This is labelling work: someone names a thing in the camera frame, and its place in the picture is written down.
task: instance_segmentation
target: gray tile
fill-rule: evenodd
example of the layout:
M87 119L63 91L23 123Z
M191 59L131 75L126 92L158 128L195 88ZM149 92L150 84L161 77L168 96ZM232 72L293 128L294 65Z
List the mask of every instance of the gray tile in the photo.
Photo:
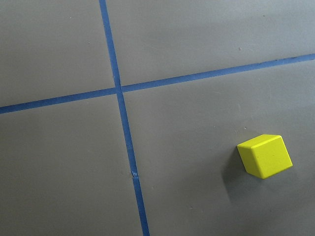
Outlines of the gray tile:
M114 87L98 1L0 9L0 106Z
M114 95L0 115L0 235L139 236Z
M125 93L152 235L314 235L315 62ZM236 145L283 136L293 168L245 172Z
M123 85L315 51L312 0L108 0Z

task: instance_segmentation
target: gray surface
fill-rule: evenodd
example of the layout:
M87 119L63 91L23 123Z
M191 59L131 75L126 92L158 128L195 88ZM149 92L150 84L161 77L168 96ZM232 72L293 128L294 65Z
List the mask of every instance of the gray surface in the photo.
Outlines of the gray surface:
M114 95L0 115L0 134L0 235L142 235Z
M108 0L122 84L315 51L313 0Z
M98 1L0 0L0 106L114 87Z
M315 62L125 93L153 236L315 234ZM236 145L282 135L293 168L245 172Z

